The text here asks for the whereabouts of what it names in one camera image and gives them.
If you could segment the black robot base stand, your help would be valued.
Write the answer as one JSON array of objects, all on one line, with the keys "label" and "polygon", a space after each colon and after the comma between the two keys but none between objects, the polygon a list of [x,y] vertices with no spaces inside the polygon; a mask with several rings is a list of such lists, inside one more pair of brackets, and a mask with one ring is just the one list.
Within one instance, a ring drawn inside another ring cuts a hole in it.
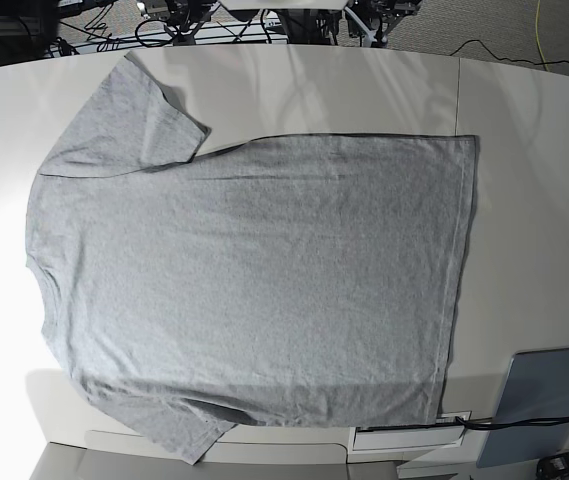
[{"label": "black robot base stand", "polygon": [[[213,20],[219,9],[228,9],[222,1],[138,1],[142,16],[140,26],[159,23],[166,35],[164,40],[146,41],[136,28],[134,37],[144,47],[194,45],[196,36],[205,24]],[[248,29],[257,24],[266,44],[272,44],[277,35],[289,44],[339,44],[340,23],[347,23],[347,33],[367,48],[385,48],[390,32],[407,11],[398,1],[348,1],[341,10],[326,9],[248,9],[227,10],[242,24],[235,32],[223,26],[233,43],[240,43]]]}]

